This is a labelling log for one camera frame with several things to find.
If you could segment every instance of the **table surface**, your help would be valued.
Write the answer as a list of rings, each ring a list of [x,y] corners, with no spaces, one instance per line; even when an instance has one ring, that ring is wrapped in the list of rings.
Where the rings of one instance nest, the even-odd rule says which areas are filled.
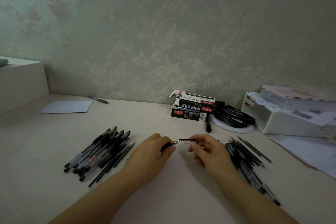
[[[108,127],[131,130],[130,141],[137,143],[155,132],[173,141],[205,133],[203,122],[171,117],[171,105],[108,100],[95,101],[87,113],[39,114],[56,100],[87,98],[50,94],[0,115],[0,223],[46,223],[85,195],[99,170],[81,183],[63,166]],[[225,143],[236,134],[213,124],[211,135]],[[255,170],[285,211],[300,223],[335,223],[336,180],[258,129],[241,137],[272,160]],[[187,146],[176,146],[162,173],[137,191],[112,223],[247,223]]]

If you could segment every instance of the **desk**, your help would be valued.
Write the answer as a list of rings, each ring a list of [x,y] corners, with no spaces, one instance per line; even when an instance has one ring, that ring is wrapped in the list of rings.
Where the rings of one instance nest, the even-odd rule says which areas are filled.
[[[162,104],[95,101],[88,113],[39,114],[56,100],[87,98],[50,94],[0,115],[0,223],[46,223],[75,203],[99,171],[81,183],[63,166],[108,127],[131,130],[130,141],[138,143],[155,132],[172,140],[205,132],[203,122],[173,118],[171,105]],[[216,125],[211,135],[223,143],[235,137]],[[258,129],[241,137],[272,160],[256,171],[284,210],[301,223],[335,223],[336,180],[305,166]],[[187,145],[176,148],[163,172],[126,202],[113,223],[246,223]]]

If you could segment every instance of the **floral wallpaper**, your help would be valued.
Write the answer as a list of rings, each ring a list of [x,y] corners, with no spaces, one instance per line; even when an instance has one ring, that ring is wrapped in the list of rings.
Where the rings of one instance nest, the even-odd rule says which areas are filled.
[[[0,55],[52,93],[239,106],[263,84],[336,89],[335,0],[0,0]]]

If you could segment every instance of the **hand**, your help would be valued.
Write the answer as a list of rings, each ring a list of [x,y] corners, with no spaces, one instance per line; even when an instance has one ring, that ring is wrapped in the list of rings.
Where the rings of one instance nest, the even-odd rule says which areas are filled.
[[[123,171],[135,176],[141,187],[154,180],[176,149],[170,146],[160,154],[161,147],[168,142],[172,143],[169,137],[161,137],[159,133],[151,135],[132,152]]]
[[[241,179],[221,142],[208,134],[194,135],[189,139],[199,141],[199,144],[192,142],[188,151],[195,152],[194,159],[205,166],[217,183],[221,184],[227,179]]]

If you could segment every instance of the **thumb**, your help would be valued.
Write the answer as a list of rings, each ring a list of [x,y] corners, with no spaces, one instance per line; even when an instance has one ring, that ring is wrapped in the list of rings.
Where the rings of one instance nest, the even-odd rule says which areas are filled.
[[[173,152],[176,150],[175,146],[170,146],[167,149],[165,149],[162,153],[161,156],[159,157],[164,163],[167,162],[168,158],[173,154]]]
[[[203,162],[205,163],[205,161],[209,157],[209,154],[205,150],[203,150],[202,147],[199,146],[195,142],[191,142],[190,147],[191,147],[192,151],[195,152],[197,154],[197,156],[199,156],[201,158],[201,160],[203,160]]]

